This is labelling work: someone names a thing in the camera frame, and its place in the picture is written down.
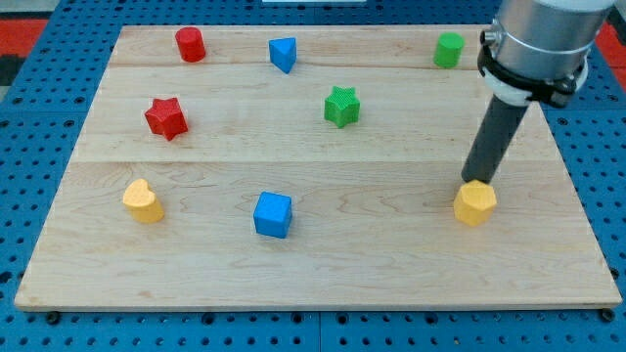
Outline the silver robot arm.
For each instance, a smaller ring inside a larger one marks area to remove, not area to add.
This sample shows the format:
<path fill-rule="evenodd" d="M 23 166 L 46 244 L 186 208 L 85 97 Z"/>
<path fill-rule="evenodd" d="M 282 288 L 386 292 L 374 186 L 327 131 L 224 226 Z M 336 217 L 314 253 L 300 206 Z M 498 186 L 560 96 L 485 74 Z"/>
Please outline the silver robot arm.
<path fill-rule="evenodd" d="M 587 57 L 614 0 L 504 0 L 480 33 L 477 64 L 500 101 L 565 107 L 588 76 Z"/>

